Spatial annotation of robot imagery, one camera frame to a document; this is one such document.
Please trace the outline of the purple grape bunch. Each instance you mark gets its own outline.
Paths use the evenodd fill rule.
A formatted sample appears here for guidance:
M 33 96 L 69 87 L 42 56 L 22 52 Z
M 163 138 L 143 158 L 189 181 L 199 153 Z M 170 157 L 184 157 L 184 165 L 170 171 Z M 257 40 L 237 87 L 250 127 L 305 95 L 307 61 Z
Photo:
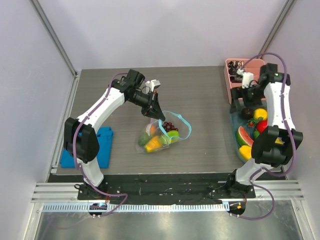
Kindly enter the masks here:
M 162 127 L 167 133 L 170 131 L 177 131 L 177 132 L 179 131 L 179 129 L 177 127 L 175 127 L 172 122 L 165 121 L 162 124 Z

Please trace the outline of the clear zip top bag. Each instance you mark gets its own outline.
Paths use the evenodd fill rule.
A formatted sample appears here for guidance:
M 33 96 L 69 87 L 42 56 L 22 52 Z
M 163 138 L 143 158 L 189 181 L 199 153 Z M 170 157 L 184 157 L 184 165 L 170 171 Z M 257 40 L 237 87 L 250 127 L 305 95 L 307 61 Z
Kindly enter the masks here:
M 191 124 L 181 115 L 172 111 L 164 110 L 163 114 L 165 116 L 165 121 L 162 121 L 160 119 L 151 119 L 150 122 L 141 130 L 139 133 L 139 136 L 145 132 L 150 136 L 150 139 L 155 136 L 160 136 L 160 140 L 162 142 L 162 147 L 160 147 L 158 150 L 154 152 L 146 152 L 145 146 L 139 146 L 138 145 L 138 139 L 136 141 L 136 150 L 140 154 L 151 154 L 155 153 L 164 149 L 170 148 L 171 145 L 184 141 L 188 139 L 192 133 L 192 126 Z M 166 132 L 164 128 L 162 127 L 162 124 L 164 122 L 172 122 L 173 125 L 178 128 L 178 131 L 170 131 Z M 155 134 L 150 134 L 150 127 L 155 126 L 156 132 Z

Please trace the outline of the orange green mango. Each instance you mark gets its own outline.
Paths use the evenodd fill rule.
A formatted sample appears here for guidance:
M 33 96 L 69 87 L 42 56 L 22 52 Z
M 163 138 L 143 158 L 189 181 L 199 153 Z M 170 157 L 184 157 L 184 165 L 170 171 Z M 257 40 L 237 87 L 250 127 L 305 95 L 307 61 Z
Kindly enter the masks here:
M 162 142 L 160 136 L 152 137 L 145 145 L 145 151 L 147 153 L 152 153 L 157 151 L 160 147 L 162 147 Z

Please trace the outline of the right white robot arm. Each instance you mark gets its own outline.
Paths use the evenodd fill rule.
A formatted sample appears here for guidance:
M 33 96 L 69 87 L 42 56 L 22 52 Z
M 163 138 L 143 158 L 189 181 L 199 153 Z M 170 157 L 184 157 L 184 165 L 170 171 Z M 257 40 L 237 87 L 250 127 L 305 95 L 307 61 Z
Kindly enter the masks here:
M 286 165 L 295 158 L 303 141 L 303 133 L 296 130 L 291 117 L 289 94 L 291 79 L 287 72 L 279 72 L 277 64 L 267 63 L 260 68 L 258 80 L 243 67 L 237 70 L 241 85 L 231 92 L 230 115 L 235 140 L 240 147 L 250 149 L 246 163 L 228 177 L 225 190 L 233 198 L 248 193 L 254 180 L 271 169 Z M 266 100 L 266 128 L 256 139 L 241 136 L 241 113 L 244 109 L 258 108 Z

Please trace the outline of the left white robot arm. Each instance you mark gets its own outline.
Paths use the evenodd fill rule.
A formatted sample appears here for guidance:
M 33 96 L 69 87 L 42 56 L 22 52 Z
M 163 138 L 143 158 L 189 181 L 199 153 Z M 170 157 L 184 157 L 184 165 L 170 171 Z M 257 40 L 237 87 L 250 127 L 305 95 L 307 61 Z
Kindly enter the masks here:
M 158 80 L 145 79 L 134 69 L 113 77 L 106 91 L 85 113 L 77 118 L 69 117 L 64 123 L 63 147 L 74 158 L 76 169 L 81 170 L 89 194 L 100 200 L 107 192 L 105 177 L 98 164 L 100 145 L 98 130 L 108 117 L 120 106 L 130 102 L 141 108 L 145 117 L 165 120 L 159 104 Z

